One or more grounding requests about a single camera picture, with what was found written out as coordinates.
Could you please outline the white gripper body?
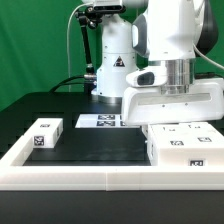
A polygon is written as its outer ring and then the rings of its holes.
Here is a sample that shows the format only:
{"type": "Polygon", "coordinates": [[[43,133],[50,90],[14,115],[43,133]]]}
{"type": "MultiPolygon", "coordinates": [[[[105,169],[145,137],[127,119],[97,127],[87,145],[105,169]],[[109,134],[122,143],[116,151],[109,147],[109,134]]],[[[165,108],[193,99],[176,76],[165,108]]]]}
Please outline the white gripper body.
{"type": "Polygon", "coordinates": [[[162,95],[159,87],[124,92],[122,120],[128,126],[219,120],[224,117],[224,79],[199,79],[188,93],[162,95]]]}

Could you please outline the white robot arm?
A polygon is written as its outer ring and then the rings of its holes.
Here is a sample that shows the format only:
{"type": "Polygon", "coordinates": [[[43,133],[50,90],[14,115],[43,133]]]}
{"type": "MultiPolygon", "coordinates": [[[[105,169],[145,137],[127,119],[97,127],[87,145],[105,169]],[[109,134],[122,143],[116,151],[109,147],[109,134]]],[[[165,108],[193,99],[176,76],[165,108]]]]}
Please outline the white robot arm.
{"type": "Polygon", "coordinates": [[[120,98],[129,126],[224,117],[224,80],[194,78],[194,63],[216,44],[209,0],[82,0],[102,23],[100,100],[120,98]]]}

